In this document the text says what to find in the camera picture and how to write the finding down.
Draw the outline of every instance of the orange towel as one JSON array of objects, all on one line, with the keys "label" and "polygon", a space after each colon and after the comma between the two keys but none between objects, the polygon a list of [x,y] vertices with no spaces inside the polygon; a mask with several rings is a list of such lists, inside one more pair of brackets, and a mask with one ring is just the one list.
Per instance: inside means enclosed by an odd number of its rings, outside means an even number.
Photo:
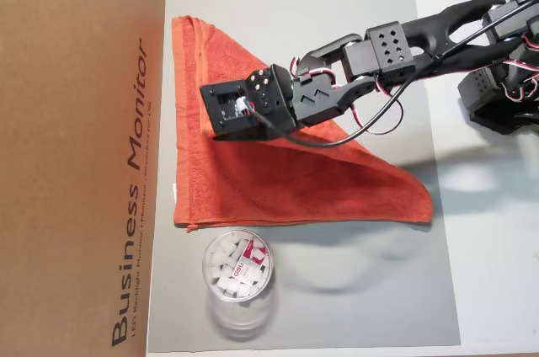
[{"label": "orange towel", "polygon": [[[244,79],[266,65],[199,19],[173,20],[178,200],[174,223],[201,226],[290,225],[315,221],[429,222],[430,195],[410,173],[356,141],[332,149],[283,139],[223,142],[213,132],[199,88]],[[335,141],[332,121],[297,132]]]}]

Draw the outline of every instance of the plastic container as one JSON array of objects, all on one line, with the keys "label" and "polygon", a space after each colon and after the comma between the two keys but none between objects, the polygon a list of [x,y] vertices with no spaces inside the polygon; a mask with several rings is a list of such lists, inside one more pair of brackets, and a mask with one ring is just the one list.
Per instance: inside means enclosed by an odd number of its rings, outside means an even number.
[{"label": "plastic container", "polygon": [[[252,238],[252,247],[251,252],[248,252],[248,256],[251,256],[253,249],[259,249],[260,252],[264,253],[264,268],[262,269],[262,264],[260,264],[260,270],[262,270],[264,279],[260,282],[254,281],[254,289],[247,296],[237,296],[237,291],[235,294],[230,294],[228,291],[223,290],[219,287],[217,283],[219,279],[216,277],[216,270],[214,269],[216,262],[221,262],[224,256],[218,253],[219,249],[223,250],[225,253],[231,253],[231,256],[234,255],[234,258],[237,256],[237,253],[245,256],[245,250],[249,248],[248,243],[243,241],[243,244],[240,244],[241,239],[236,240],[237,237],[242,239]],[[222,244],[221,241],[227,241],[228,244]],[[238,264],[242,262],[242,256],[237,258],[237,261],[232,269],[227,269],[231,271],[231,275],[234,272],[242,273],[243,269],[237,269]],[[222,270],[226,266],[226,262],[223,265],[219,265]],[[207,298],[207,307],[210,313],[211,318],[213,319],[216,327],[228,338],[233,338],[239,341],[246,341],[249,339],[257,338],[266,327],[267,323],[273,317],[273,312],[276,309],[275,302],[275,292],[272,291],[275,275],[273,273],[274,260],[271,254],[270,248],[266,242],[256,233],[246,230],[238,229],[234,231],[225,232],[213,242],[210,243],[208,248],[205,251],[204,258],[202,261],[202,273],[204,275],[204,280],[208,286],[209,296]]]},{"label": "plastic container", "polygon": [[264,291],[272,272],[273,257],[267,243],[246,229],[228,231],[214,239],[202,260],[205,283],[227,302],[252,300]]}]

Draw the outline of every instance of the table surface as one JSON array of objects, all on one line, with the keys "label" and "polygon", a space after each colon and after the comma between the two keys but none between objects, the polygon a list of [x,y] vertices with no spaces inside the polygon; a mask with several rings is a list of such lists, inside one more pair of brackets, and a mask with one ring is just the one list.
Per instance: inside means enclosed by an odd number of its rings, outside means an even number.
[{"label": "table surface", "polygon": [[[418,17],[462,1],[417,0]],[[478,27],[463,27],[455,39]],[[539,201],[535,201],[539,140],[529,131],[500,136],[471,125],[456,89],[463,77],[455,74],[425,82],[462,345],[200,354],[411,356],[539,350]]]}]

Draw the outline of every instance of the cardboard box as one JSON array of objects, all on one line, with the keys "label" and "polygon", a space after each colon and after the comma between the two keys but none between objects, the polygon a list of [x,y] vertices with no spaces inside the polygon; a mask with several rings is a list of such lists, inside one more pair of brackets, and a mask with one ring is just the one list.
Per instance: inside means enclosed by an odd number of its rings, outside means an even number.
[{"label": "cardboard box", "polygon": [[0,8],[0,354],[144,355],[164,0]]}]

